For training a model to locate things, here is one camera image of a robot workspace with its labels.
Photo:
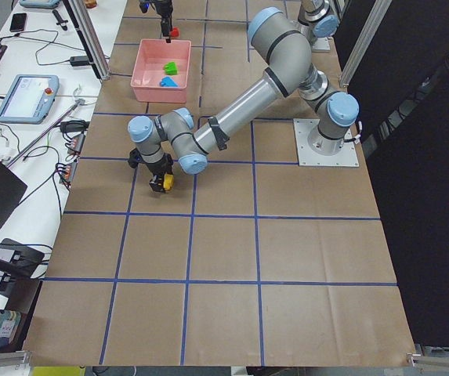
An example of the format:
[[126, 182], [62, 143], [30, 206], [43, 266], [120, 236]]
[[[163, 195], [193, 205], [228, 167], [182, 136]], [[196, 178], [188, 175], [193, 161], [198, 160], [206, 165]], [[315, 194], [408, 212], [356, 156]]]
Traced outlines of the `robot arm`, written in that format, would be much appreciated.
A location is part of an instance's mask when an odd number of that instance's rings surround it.
[[[139, 1], [142, 13], [152, 7], [160, 16], [161, 35], [167, 43], [179, 36], [172, 25], [172, 1]], [[314, 52], [330, 50], [328, 39], [337, 31], [339, 18], [330, 1], [301, 1], [294, 25], [308, 39]]]
[[128, 164], [147, 166], [152, 177], [149, 186], [165, 193], [173, 186], [172, 166], [197, 175], [208, 165], [214, 149], [225, 150], [230, 137], [261, 114], [276, 99], [294, 91], [320, 118], [310, 132], [311, 149], [321, 155], [334, 155], [346, 142], [346, 132], [357, 123], [359, 103], [350, 94], [336, 90], [312, 62], [308, 39], [277, 8], [262, 9], [248, 27], [248, 38], [265, 60], [262, 77], [207, 123], [194, 129], [191, 113], [182, 107], [149, 118], [137, 116], [128, 123], [135, 147]]

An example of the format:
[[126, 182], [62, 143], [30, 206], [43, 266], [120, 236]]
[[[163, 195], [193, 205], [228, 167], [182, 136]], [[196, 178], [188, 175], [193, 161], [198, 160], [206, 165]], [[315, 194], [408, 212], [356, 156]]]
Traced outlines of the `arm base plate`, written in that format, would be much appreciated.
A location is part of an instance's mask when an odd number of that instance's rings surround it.
[[298, 162], [301, 167], [358, 168], [354, 141], [324, 138], [318, 130], [318, 119], [293, 120]]

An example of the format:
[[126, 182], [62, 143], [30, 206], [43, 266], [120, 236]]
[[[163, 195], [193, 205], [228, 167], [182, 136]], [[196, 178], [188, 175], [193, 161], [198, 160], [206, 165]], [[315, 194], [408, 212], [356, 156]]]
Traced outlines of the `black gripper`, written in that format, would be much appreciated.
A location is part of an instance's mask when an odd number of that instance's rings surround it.
[[150, 188], [156, 193], [165, 193], [165, 177], [166, 173], [172, 174], [173, 159], [170, 154], [164, 154], [161, 160], [156, 163], [147, 163], [145, 160], [144, 164], [148, 167], [153, 177], [149, 181]]
[[152, 0], [156, 13], [161, 17], [161, 34], [166, 43], [171, 43], [172, 32], [172, 0]]

